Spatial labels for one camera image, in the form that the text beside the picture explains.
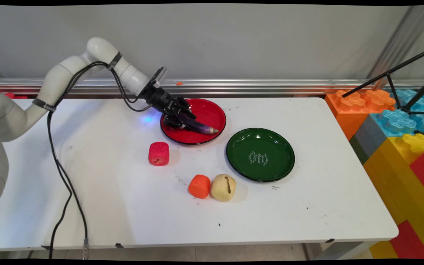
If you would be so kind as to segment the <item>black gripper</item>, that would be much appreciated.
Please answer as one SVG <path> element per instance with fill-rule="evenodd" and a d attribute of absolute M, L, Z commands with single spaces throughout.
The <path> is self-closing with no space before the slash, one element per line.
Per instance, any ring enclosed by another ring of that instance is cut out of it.
<path fill-rule="evenodd" d="M 192 113 L 190 104 L 182 96 L 173 98 L 162 87 L 156 87 L 153 83 L 147 84 L 138 97 L 161 112 L 163 124 L 172 129 L 190 130 L 191 127 L 183 121 L 183 118 L 196 119 L 197 117 Z"/>

